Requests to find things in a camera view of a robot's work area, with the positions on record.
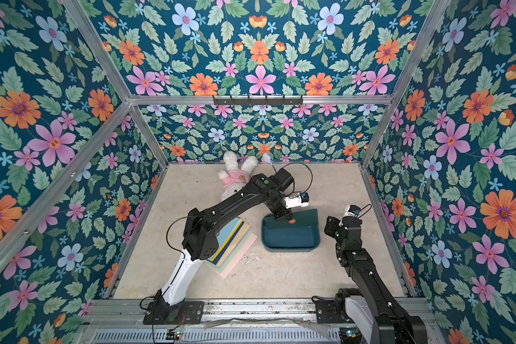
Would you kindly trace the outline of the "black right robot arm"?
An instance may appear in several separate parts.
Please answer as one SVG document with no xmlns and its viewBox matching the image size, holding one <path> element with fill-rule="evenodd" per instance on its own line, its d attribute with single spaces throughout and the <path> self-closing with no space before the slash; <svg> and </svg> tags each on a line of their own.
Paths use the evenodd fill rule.
<svg viewBox="0 0 516 344">
<path fill-rule="evenodd" d="M 391 294 L 361 240 L 362 221 L 356 216 L 329 216 L 324 232 L 335 239 L 340 266 L 357 285 L 339 289 L 336 314 L 353 322 L 363 343 L 427 343 L 424 321 L 411 315 Z"/>
</svg>

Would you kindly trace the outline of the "dark green envelope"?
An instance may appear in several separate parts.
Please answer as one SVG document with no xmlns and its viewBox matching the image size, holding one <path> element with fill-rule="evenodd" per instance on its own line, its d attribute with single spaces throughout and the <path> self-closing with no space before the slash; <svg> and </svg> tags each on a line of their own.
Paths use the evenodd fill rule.
<svg viewBox="0 0 516 344">
<path fill-rule="evenodd" d="M 308 209 L 299 212 L 292 212 L 291 217 L 287 220 L 289 226 L 318 226 L 318 210 Z"/>
</svg>

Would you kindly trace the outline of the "light blue envelope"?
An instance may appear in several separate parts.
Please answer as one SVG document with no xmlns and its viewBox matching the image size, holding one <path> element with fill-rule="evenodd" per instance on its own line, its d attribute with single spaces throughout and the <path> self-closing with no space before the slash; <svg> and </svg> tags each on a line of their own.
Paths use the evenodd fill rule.
<svg viewBox="0 0 516 344">
<path fill-rule="evenodd" d="M 221 255 L 222 252 L 225 251 L 226 247 L 229 246 L 239 234 L 243 224 L 244 222 L 241 219 L 235 218 L 220 230 L 217 236 L 219 247 L 215 253 L 216 256 Z"/>
</svg>

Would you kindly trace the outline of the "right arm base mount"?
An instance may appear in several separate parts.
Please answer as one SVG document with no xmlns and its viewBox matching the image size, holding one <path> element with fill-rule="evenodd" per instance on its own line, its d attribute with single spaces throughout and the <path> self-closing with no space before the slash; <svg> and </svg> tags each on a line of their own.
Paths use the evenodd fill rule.
<svg viewBox="0 0 516 344">
<path fill-rule="evenodd" d="M 315 306 L 316 320 L 324 323 L 354 323 L 372 326 L 373 316 L 366 299 L 356 288 L 341 288 L 334 298 L 311 298 Z"/>
</svg>

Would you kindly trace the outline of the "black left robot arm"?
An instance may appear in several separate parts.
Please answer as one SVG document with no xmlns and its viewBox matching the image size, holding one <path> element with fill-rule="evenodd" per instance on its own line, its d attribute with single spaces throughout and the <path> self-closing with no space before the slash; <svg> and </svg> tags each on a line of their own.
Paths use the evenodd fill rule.
<svg viewBox="0 0 516 344">
<path fill-rule="evenodd" d="M 200 266 L 219 250 L 216 235 L 247 210 L 264 204 L 278 219 L 291 219 L 285 191 L 294 178 L 282 168 L 272 176 L 259 173 L 227 199 L 208 209 L 192 209 L 183 219 L 183 249 L 169 281 L 157 291 L 146 309 L 145 325 L 172 324 L 188 313 L 182 311 L 186 292 Z"/>
</svg>

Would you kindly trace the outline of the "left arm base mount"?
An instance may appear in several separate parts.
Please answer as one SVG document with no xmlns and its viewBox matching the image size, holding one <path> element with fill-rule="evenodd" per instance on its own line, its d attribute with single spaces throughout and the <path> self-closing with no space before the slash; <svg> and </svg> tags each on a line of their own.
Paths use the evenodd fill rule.
<svg viewBox="0 0 516 344">
<path fill-rule="evenodd" d="M 160 290 L 148 304 L 143 318 L 144 325 L 194 325 L 199 324 L 204 314 L 204 302 L 185 301 L 169 305 L 165 292 Z"/>
</svg>

